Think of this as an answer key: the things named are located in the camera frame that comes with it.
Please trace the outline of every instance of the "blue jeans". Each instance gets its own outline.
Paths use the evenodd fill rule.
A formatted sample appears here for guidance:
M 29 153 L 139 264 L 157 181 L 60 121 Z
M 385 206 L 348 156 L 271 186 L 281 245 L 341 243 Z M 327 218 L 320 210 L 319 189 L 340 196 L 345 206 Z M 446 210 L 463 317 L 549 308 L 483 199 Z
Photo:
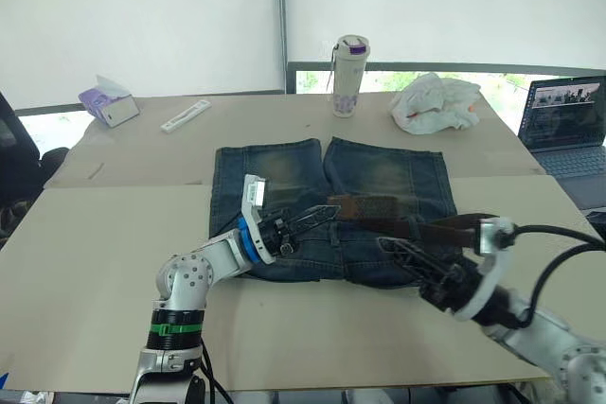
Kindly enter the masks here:
M 245 174 L 268 180 L 264 211 L 291 214 L 326 203 L 332 194 L 381 195 L 398 199 L 402 219 L 432 221 L 456 215 L 441 153 L 384 149 L 333 138 L 322 163 L 317 139 L 217 150 L 210 207 L 210 235 L 236 226 Z M 334 221 L 297 238 L 298 249 L 272 265 L 249 272 L 282 282 L 346 279 L 373 287 L 414 284 L 378 248 L 380 235 Z

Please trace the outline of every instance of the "blue ring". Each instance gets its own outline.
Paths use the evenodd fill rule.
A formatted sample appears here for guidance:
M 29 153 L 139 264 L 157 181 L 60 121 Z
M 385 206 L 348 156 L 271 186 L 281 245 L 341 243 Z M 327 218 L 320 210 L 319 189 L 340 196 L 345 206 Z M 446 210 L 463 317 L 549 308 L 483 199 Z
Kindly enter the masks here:
M 248 230 L 248 224 L 244 218 L 238 218 L 238 229 L 240 229 L 240 239 L 244 246 L 244 251 L 248 254 L 250 260 L 257 264 L 261 261 L 261 258 L 257 254 L 255 245 L 253 245 L 253 239 L 250 237 L 250 231 Z

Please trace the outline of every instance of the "crumpled plastic bag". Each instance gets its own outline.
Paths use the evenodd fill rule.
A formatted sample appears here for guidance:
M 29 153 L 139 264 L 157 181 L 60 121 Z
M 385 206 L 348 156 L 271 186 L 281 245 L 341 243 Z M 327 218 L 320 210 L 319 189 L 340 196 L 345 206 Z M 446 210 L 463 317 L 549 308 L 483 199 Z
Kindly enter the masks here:
M 428 73 L 399 92 L 389 111 L 398 126 L 412 134 L 431 134 L 449 127 L 465 130 L 480 121 L 472 106 L 481 99 L 477 84 Z

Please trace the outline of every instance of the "tissue box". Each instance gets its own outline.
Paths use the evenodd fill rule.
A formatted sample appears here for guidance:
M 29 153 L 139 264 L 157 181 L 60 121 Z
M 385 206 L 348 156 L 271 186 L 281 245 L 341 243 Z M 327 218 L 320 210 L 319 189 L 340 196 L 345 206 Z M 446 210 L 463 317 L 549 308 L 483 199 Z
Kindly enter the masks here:
M 78 95 L 91 115 L 110 127 L 115 127 L 139 114 L 131 94 L 103 77 L 97 77 L 98 86 Z

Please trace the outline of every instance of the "beige table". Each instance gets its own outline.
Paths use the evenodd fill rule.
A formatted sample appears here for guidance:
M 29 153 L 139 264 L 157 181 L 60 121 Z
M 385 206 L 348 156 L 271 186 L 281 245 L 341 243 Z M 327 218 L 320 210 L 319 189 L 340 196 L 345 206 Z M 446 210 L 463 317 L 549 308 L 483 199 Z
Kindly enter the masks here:
M 215 150 L 333 136 L 399 149 L 444 153 L 451 177 L 543 174 L 543 169 L 486 102 L 480 123 L 415 136 L 400 130 L 387 106 L 393 94 L 362 94 L 350 119 L 332 115 L 326 96 L 208 97 L 213 106 L 172 134 L 160 125 L 198 97 L 139 98 L 141 114 L 109 129 L 94 121 L 46 187 L 212 184 Z
M 548 176 L 452 179 L 460 213 L 592 232 Z M 209 186 L 45 191 L 0 253 L 0 365 L 8 388 L 126 392 L 146 340 L 154 276 L 169 255 L 206 237 Z M 529 235 L 514 247 L 506 285 L 529 293 L 571 245 Z M 587 336 L 606 333 L 599 291 L 606 256 L 562 267 L 542 304 Z M 414 290 L 346 282 L 234 279 L 209 295 L 205 338 L 231 390 L 454 384 L 543 377 L 420 300 Z

